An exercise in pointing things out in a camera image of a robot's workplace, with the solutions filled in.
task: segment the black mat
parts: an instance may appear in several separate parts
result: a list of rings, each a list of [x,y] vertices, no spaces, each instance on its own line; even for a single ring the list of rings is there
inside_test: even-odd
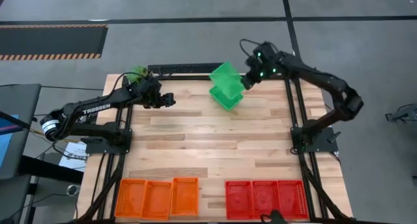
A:
[[[0,26],[0,60],[97,59],[108,25]]]

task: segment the wooden tabletop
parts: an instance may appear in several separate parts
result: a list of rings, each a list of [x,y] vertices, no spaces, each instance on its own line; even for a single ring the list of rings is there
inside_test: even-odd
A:
[[[118,76],[107,76],[103,94],[110,92]],[[134,106],[133,139],[126,155],[123,178],[172,181],[176,176],[199,177],[199,216],[191,221],[230,221],[225,217],[226,180],[301,180],[298,157],[289,152],[292,123],[283,81],[263,81],[255,85],[244,92],[243,100],[231,112],[226,112],[212,99],[210,81],[161,83],[161,93],[173,92],[177,103],[161,109]],[[308,118],[324,115],[321,90],[303,81],[301,86]],[[298,123],[301,123],[296,100],[295,105]],[[97,124],[114,121],[116,111],[101,111]],[[90,206],[101,157],[92,155],[87,161],[78,198],[80,215]],[[316,157],[324,190],[343,213],[352,216],[338,161],[325,152],[316,153]],[[107,156],[96,195],[102,188],[106,162]],[[317,194],[312,187],[311,191],[319,217]],[[109,193],[104,217],[109,217],[112,197],[113,190]],[[170,221],[189,220],[188,217],[170,217]],[[117,221],[139,220],[117,218]]]

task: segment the gray floor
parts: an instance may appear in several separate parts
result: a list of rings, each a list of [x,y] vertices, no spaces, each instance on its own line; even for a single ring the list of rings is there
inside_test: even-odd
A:
[[[417,15],[417,0],[289,1],[293,16]],[[0,21],[284,15],[282,0],[5,0],[0,8]],[[416,126],[388,123],[384,114],[416,102],[417,21],[296,22],[295,29],[303,60],[346,79],[365,102],[355,120],[334,126],[342,131],[338,144],[354,216],[415,223]],[[231,61],[245,71],[241,38],[270,40],[291,51],[285,22],[110,25],[101,59],[2,61],[0,85],[102,88],[106,74],[137,64]],[[42,89],[36,113],[99,94]],[[30,137],[25,153],[37,156],[47,147]],[[68,221],[74,204],[38,211],[35,223]]]

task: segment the orange basket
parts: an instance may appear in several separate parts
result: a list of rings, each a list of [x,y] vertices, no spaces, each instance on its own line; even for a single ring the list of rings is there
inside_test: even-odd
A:
[[[172,182],[146,181],[141,218],[167,220],[171,204]]]
[[[116,217],[140,217],[145,181],[124,178],[117,195]]]
[[[198,215],[198,178],[174,178],[172,216]]]

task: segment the green object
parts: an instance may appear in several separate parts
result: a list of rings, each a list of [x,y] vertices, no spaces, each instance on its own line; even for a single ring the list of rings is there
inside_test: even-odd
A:
[[[134,73],[137,73],[137,74],[139,74],[139,75],[135,75],[135,74],[128,74],[128,75],[126,75],[126,78],[131,82],[131,83],[133,83],[133,82],[135,82],[135,81],[140,81],[141,79],[142,79],[142,76],[143,77],[146,77],[146,76],[148,76],[148,70],[145,68],[145,67],[142,67],[142,66],[136,66],[136,67],[133,67],[133,69],[132,69],[132,71],[131,72],[134,72]]]
[[[232,110],[242,99],[245,89],[240,74],[230,63],[224,63],[210,74],[214,84],[210,94],[227,111]]]

